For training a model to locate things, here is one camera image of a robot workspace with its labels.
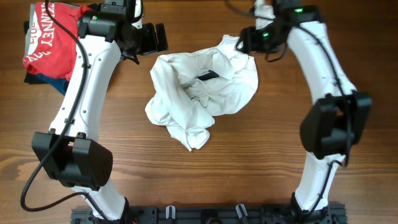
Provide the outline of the white t-shirt black print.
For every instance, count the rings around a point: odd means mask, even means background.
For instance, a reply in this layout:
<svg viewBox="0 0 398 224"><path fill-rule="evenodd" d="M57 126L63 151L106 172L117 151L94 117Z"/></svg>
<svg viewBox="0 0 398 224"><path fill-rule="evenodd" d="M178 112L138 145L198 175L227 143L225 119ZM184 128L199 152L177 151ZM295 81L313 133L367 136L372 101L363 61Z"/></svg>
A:
<svg viewBox="0 0 398 224"><path fill-rule="evenodd" d="M215 117L237 113L257 91L255 59L238 45L225 34L214 47L158 56L150 71L155 95L145 107L149 121L189 151L204 146Z"/></svg>

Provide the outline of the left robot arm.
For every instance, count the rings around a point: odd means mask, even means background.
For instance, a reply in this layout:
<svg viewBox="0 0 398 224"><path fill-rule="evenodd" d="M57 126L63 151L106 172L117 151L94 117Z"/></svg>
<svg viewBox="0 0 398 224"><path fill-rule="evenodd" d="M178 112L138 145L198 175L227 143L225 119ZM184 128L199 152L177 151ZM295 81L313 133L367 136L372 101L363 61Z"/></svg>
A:
<svg viewBox="0 0 398 224"><path fill-rule="evenodd" d="M98 142L106 91L119 62L168 49L163 24L143 23L142 1L106 1L88 11L73 35L76 61L62 105L32 148L39 169L90 206L87 223L137 223L110 178L112 153Z"/></svg>

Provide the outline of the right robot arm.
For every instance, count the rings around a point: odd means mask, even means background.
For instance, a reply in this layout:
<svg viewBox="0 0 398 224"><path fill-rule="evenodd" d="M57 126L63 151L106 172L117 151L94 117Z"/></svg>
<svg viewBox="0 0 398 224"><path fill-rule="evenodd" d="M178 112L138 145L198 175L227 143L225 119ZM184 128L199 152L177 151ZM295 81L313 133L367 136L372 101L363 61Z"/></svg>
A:
<svg viewBox="0 0 398 224"><path fill-rule="evenodd" d="M348 165L351 148L361 139L372 99L358 92L343 71L316 5L255 1L246 15L256 24L241 31L236 49L281 56L291 50L307 81L312 108L300 125L307 155L292 208L300 220L322 217L336 171Z"/></svg>

